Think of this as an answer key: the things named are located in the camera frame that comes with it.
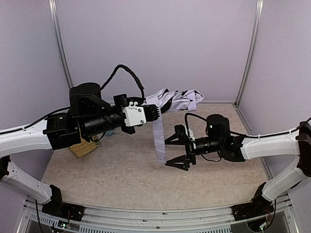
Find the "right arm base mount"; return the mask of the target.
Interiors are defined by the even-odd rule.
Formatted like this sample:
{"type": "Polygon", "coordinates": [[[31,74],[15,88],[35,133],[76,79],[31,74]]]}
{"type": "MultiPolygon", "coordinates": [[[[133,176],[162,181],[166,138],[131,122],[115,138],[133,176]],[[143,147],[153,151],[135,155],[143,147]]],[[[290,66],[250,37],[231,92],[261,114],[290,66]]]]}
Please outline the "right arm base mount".
{"type": "Polygon", "coordinates": [[[252,200],[251,202],[233,205],[231,207],[235,221],[254,218],[272,213],[274,206],[267,200],[252,200]]]}

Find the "lilac folding umbrella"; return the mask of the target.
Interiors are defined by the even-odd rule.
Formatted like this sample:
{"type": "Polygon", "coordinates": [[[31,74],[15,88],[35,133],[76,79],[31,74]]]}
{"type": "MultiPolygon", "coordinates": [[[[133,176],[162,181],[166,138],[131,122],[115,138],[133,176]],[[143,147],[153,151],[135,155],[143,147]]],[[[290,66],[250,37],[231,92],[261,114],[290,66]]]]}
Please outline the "lilac folding umbrella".
{"type": "MultiPolygon", "coordinates": [[[[154,104],[160,110],[160,115],[171,112],[197,110],[197,104],[201,102],[205,96],[198,90],[170,91],[161,89],[156,94],[147,96],[143,102],[144,105],[154,104]]],[[[157,161],[166,163],[166,147],[165,135],[163,128],[163,117],[159,117],[152,123],[153,139],[157,161]]]]}

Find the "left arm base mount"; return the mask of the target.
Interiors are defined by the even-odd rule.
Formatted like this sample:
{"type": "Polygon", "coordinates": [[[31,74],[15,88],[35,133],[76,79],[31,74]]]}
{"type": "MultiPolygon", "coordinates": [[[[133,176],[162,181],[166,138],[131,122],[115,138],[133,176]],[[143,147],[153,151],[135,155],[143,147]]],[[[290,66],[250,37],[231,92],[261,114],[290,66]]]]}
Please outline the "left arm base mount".
{"type": "Polygon", "coordinates": [[[77,204],[71,204],[67,202],[60,202],[51,200],[50,202],[43,204],[42,212],[51,216],[64,218],[67,220],[82,221],[82,217],[85,211],[85,207],[77,204]]]}

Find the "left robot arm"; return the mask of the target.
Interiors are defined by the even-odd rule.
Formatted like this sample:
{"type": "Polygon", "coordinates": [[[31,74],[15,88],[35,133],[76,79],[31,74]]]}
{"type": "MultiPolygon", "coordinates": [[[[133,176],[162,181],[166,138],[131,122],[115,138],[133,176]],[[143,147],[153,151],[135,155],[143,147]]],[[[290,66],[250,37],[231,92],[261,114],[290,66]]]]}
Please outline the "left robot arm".
{"type": "Polygon", "coordinates": [[[83,83],[69,91],[70,106],[53,111],[29,125],[0,132],[0,180],[24,190],[37,202],[63,206],[61,191],[20,171],[10,155],[33,150],[60,150],[94,142],[94,136],[105,135],[115,128],[134,134],[135,127],[160,117],[154,104],[145,105],[125,94],[114,97],[112,106],[101,98],[97,83],[83,83]]]}

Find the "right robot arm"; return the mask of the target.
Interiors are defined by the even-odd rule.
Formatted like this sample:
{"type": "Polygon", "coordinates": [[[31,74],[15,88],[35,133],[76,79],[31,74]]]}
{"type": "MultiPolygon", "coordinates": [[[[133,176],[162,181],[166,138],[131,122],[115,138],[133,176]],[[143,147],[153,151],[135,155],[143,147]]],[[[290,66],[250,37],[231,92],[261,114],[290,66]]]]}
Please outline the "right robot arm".
{"type": "Polygon", "coordinates": [[[217,153],[220,159],[245,162],[259,157],[293,155],[295,159],[272,180],[258,187],[252,205],[269,205],[280,194],[311,175],[311,126],[302,121],[298,127],[275,134],[250,136],[230,130],[229,119],[212,114],[204,120],[206,137],[194,138],[189,125],[176,125],[166,145],[183,145],[185,155],[168,160],[165,165],[187,171],[196,157],[217,153]]]}

